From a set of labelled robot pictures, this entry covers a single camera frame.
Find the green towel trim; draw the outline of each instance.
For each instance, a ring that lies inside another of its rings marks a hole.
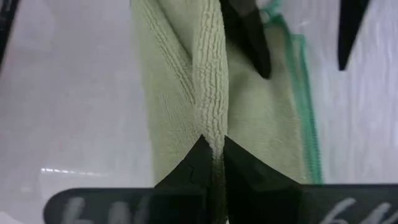
[[[304,35],[291,34],[285,19],[279,12],[280,1],[271,2],[266,8],[261,9],[262,13],[268,15],[269,21],[264,28],[279,26],[285,33],[287,66],[292,77],[294,98],[297,104],[298,113],[302,123],[302,137],[304,144],[304,156],[309,176],[314,184],[322,184],[322,166],[320,162],[320,150],[318,145],[318,132],[313,111],[310,81],[308,78],[308,67],[305,56],[307,42]],[[298,43],[298,60],[294,57],[294,43]]]

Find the black plastic tool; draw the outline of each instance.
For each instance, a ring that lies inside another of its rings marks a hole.
[[[19,0],[0,0],[0,67],[18,4]]]
[[[44,220],[209,224],[211,161],[209,144],[200,137],[153,189],[67,190],[47,202]],[[230,224],[398,223],[398,185],[302,185],[228,137],[224,167]]]
[[[220,0],[226,37],[253,63],[261,77],[271,78],[271,60],[255,0]]]
[[[341,0],[338,31],[338,64],[345,70],[370,0]]]

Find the white tile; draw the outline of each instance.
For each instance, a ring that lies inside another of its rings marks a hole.
[[[340,1],[282,5],[289,27],[308,40],[325,180],[398,182],[398,1],[371,1],[345,72],[337,70]]]
[[[0,223],[42,223],[72,187],[152,186],[130,18],[123,0],[21,1],[0,76]]]

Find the microfiber towel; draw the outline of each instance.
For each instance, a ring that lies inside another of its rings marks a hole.
[[[307,132],[295,96],[300,85],[291,76],[299,67],[300,45],[288,46],[288,66],[285,40],[290,37],[285,28],[266,29],[272,79],[265,80],[226,39],[219,0],[132,0],[131,5],[156,182],[175,168],[201,134],[213,149],[214,223],[226,220],[225,136],[290,178],[312,182],[305,158]]]

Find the black pointed tip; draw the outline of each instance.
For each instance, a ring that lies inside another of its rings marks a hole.
[[[342,59],[339,58],[339,61],[338,61],[338,70],[339,70],[339,71],[345,71],[345,70],[346,70],[346,67],[347,67],[347,61],[346,61],[346,60],[342,60]]]

